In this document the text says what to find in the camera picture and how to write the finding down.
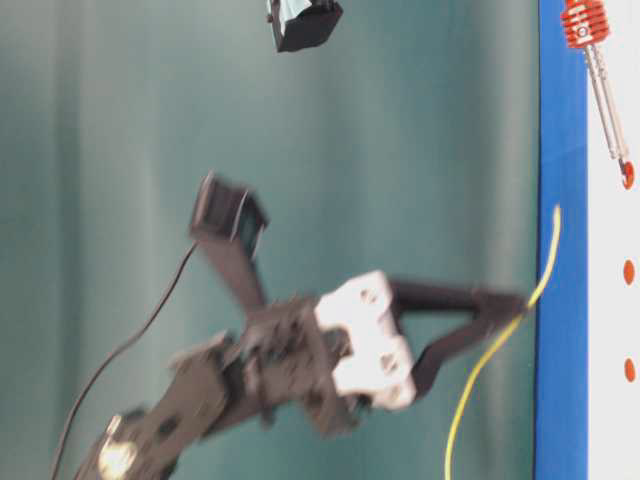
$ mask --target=shock absorber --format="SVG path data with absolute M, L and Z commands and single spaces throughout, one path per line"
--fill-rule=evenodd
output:
M 570 48 L 584 51 L 600 120 L 611 158 L 618 162 L 626 188 L 633 183 L 633 165 L 622 136 L 620 117 L 613 101 L 602 52 L 598 46 L 609 35 L 609 22 L 601 0 L 566 0 L 562 23 Z

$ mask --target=robotic arm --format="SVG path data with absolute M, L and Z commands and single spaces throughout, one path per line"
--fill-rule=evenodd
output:
M 246 314 L 238 339 L 221 333 L 180 354 L 173 382 L 149 411 L 112 418 L 75 480 L 162 480 L 191 443 L 286 403 L 299 404 L 323 435 L 358 425 L 363 407 L 399 410 L 426 395 L 442 364 L 524 311 L 522 297 L 390 279 L 352 278 L 318 297 L 267 305 L 254 258 L 267 225 L 257 199 L 209 175 L 191 235 Z M 463 311 L 466 325 L 427 345 L 414 362 L 405 313 Z

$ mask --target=black cable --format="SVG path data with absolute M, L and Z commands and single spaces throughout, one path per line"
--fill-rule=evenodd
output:
M 51 467 L 51 477 L 50 477 L 51 480 L 55 480 L 56 476 L 58 475 L 58 470 L 60 469 L 60 462 L 62 460 L 62 454 L 64 453 L 64 447 L 65 447 L 65 444 L 67 443 L 69 432 L 71 431 L 71 424 L 73 423 L 73 420 L 76 414 L 78 413 L 80 404 L 85 399 L 85 397 L 89 393 L 89 390 L 91 389 L 91 387 L 93 387 L 93 384 L 96 382 L 96 380 L 98 379 L 102 371 L 111 363 L 111 361 L 114 358 L 116 358 L 118 355 L 120 355 L 122 352 L 127 350 L 129 347 L 131 347 L 131 345 L 136 343 L 140 339 L 140 337 L 142 337 L 142 335 L 144 335 L 144 333 L 149 329 L 153 321 L 156 319 L 156 317 L 160 313 L 160 310 L 162 310 L 162 307 L 164 307 L 165 303 L 167 303 L 167 300 L 169 300 L 169 297 L 171 296 L 173 289 L 178 283 L 178 280 L 180 280 L 182 271 L 184 270 L 184 267 L 186 266 L 187 261 L 189 260 L 189 257 L 191 257 L 191 254 L 196 249 L 196 246 L 197 246 L 197 243 L 194 243 L 193 245 L 191 245 L 189 250 L 187 250 L 187 253 L 185 253 L 184 256 L 182 257 L 182 260 L 180 261 L 180 265 L 178 266 L 178 270 L 173 276 L 171 283 L 169 284 L 165 292 L 162 294 L 162 297 L 160 298 L 160 302 L 158 302 L 158 304 L 156 305 L 156 308 L 154 308 L 153 312 L 151 312 L 151 316 L 149 317 L 149 319 L 144 323 L 144 325 L 142 325 L 142 328 L 140 328 L 137 332 L 131 335 L 131 337 L 129 337 L 127 341 L 125 341 L 122 345 L 120 345 L 118 348 L 116 348 L 113 352 L 111 352 L 107 356 L 104 362 L 102 362 L 102 364 L 98 367 L 95 373 L 91 376 L 91 378 L 89 379 L 89 382 L 82 389 L 82 392 L 80 392 L 80 395 L 78 395 L 78 398 L 73 404 L 73 407 L 71 407 L 71 410 L 69 411 L 69 415 L 67 416 L 67 420 L 64 424 L 64 430 L 60 435 L 58 448 L 56 450 L 56 454 Z

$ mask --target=red spring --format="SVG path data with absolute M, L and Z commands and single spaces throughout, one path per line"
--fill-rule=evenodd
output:
M 599 43 L 609 35 L 607 12 L 601 0 L 567 0 L 562 23 L 571 48 Z

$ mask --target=hole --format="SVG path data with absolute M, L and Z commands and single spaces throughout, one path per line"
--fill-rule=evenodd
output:
M 173 431 L 178 427 L 180 423 L 180 417 L 178 415 L 174 415 L 172 417 L 167 418 L 164 422 L 160 424 L 158 430 L 156 431 L 156 435 L 160 441 L 166 439 L 169 435 L 173 433 Z
M 624 281 L 627 282 L 627 285 L 631 285 L 633 283 L 633 279 L 636 276 L 636 269 L 633 266 L 633 262 L 631 260 L 627 260 L 624 262 Z
M 634 178 L 635 178 L 635 175 L 633 173 L 633 164 L 631 162 L 625 163 L 624 164 L 624 180 L 622 181 L 624 188 L 629 190 L 631 187 L 633 187 Z
M 378 297 L 376 296 L 375 293 L 373 293 L 370 290 L 362 290 L 360 292 L 360 299 L 364 303 L 372 304 L 372 303 L 375 303 L 375 301 L 378 299 Z
M 627 377 L 629 382 L 633 382 L 636 379 L 636 367 L 630 358 L 627 358 L 624 362 L 624 376 Z

